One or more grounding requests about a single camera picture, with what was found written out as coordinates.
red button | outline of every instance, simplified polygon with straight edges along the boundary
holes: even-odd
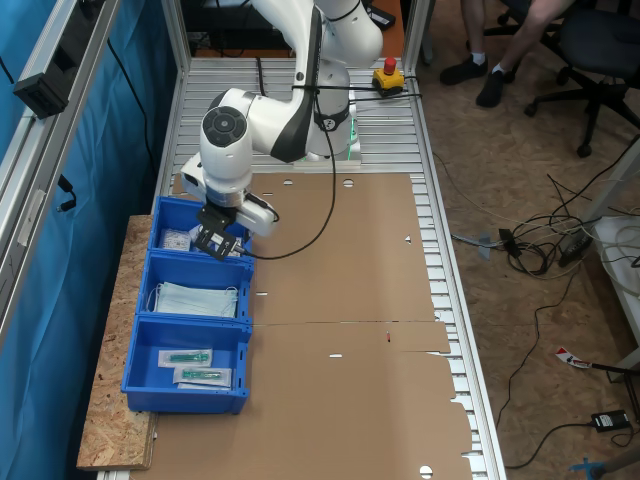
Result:
[[[385,75],[393,75],[396,71],[396,59],[393,57],[387,57],[384,61],[384,73]]]

black sneaker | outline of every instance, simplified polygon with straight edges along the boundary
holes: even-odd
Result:
[[[484,88],[476,98],[479,107],[493,108],[500,103],[502,88],[504,87],[504,74],[498,70],[489,74]]]
[[[473,57],[470,56],[460,65],[445,68],[440,74],[440,81],[445,85],[457,85],[465,80],[482,77],[487,73],[487,70],[488,64],[486,58],[482,65],[478,65],[473,61]]]

blue wall panel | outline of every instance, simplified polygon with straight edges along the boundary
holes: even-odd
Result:
[[[0,3],[0,57],[17,82],[56,0],[2,0]],[[24,111],[24,103],[13,94],[13,85],[1,70],[0,106],[1,162]]]
[[[176,78],[160,2],[123,0],[110,38],[158,163]],[[0,480],[74,474],[85,380],[149,170],[142,114],[106,49],[64,169],[78,205],[56,212],[70,198],[57,189],[0,352]]]

chair base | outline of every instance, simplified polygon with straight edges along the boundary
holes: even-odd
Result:
[[[625,103],[624,97],[629,90],[629,86],[625,84],[608,85],[605,83],[596,83],[585,75],[565,67],[560,71],[560,75],[566,75],[572,78],[582,88],[576,90],[568,90],[564,92],[555,92],[548,95],[536,97],[533,103],[529,104],[524,113],[533,117],[538,110],[538,104],[543,102],[556,102],[559,100],[588,100],[589,103],[585,109],[585,113],[589,116],[587,122],[587,131],[582,141],[582,145],[578,147],[577,153],[581,158],[591,155],[591,139],[598,120],[598,113],[602,105],[609,107],[629,123],[640,129],[640,117],[636,115]]]

blue face mask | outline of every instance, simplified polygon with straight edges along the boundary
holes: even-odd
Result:
[[[165,282],[156,288],[155,312],[183,315],[205,315],[231,318],[235,316],[238,290],[188,288]]]

